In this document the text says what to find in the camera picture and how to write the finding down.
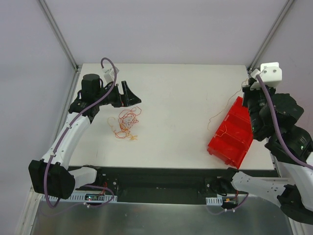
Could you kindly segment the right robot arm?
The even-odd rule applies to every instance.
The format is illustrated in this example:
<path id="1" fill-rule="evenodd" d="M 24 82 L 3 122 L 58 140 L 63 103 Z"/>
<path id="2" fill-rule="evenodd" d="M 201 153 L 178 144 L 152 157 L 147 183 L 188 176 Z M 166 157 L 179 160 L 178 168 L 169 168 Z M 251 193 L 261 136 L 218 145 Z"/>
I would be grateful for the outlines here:
<path id="1" fill-rule="evenodd" d="M 304 110 L 290 94 L 280 94 L 266 87 L 277 118 L 274 125 L 271 109 L 262 89 L 243 86 L 242 105 L 248 108 L 253 138 L 267 139 L 265 148 L 290 174 L 293 184 L 273 183 L 228 168 L 220 180 L 221 190 L 244 191 L 275 204 L 292 220 L 313 223 L 313 171 L 305 166 L 313 161 L 313 140 L 310 134 L 296 126 Z"/>

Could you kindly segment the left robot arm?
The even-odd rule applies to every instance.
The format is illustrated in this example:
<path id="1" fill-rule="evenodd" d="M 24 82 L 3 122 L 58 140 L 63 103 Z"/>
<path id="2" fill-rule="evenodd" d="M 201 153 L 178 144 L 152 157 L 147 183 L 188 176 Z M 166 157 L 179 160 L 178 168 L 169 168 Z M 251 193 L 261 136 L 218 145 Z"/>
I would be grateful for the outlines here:
<path id="1" fill-rule="evenodd" d="M 70 105 L 66 122 L 57 139 L 40 160 L 32 160 L 28 170 L 32 185 L 37 193 L 46 198 L 68 199 L 77 188 L 88 185 L 92 190 L 103 186 L 103 178 L 92 166 L 68 169 L 72 154 L 83 133 L 92 124 L 100 111 L 100 106 L 115 108 L 130 107 L 141 103 L 128 87 L 121 82 L 123 93 L 113 81 L 103 84 L 99 75 L 91 73 L 83 76 L 81 89 Z"/>

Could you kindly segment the red plastic compartment bin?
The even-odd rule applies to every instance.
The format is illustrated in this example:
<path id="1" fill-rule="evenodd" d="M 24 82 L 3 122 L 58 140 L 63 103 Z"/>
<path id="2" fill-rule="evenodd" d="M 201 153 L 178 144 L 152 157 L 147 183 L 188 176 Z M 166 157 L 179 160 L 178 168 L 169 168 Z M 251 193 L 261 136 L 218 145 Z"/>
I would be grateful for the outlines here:
<path id="1" fill-rule="evenodd" d="M 253 134 L 248 108 L 237 97 L 207 146 L 207 152 L 226 165 L 240 168 L 251 143 Z"/>

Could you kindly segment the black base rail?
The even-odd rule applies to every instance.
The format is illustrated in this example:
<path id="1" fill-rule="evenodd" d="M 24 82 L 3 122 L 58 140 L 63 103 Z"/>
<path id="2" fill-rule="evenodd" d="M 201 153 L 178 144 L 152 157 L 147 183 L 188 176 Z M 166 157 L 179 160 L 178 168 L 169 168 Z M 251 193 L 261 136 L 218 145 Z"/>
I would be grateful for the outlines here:
<path id="1" fill-rule="evenodd" d="M 204 205 L 207 197 L 235 194 L 219 178 L 227 169 L 179 169 L 90 166 L 96 170 L 95 186 L 108 186 L 123 203 Z"/>

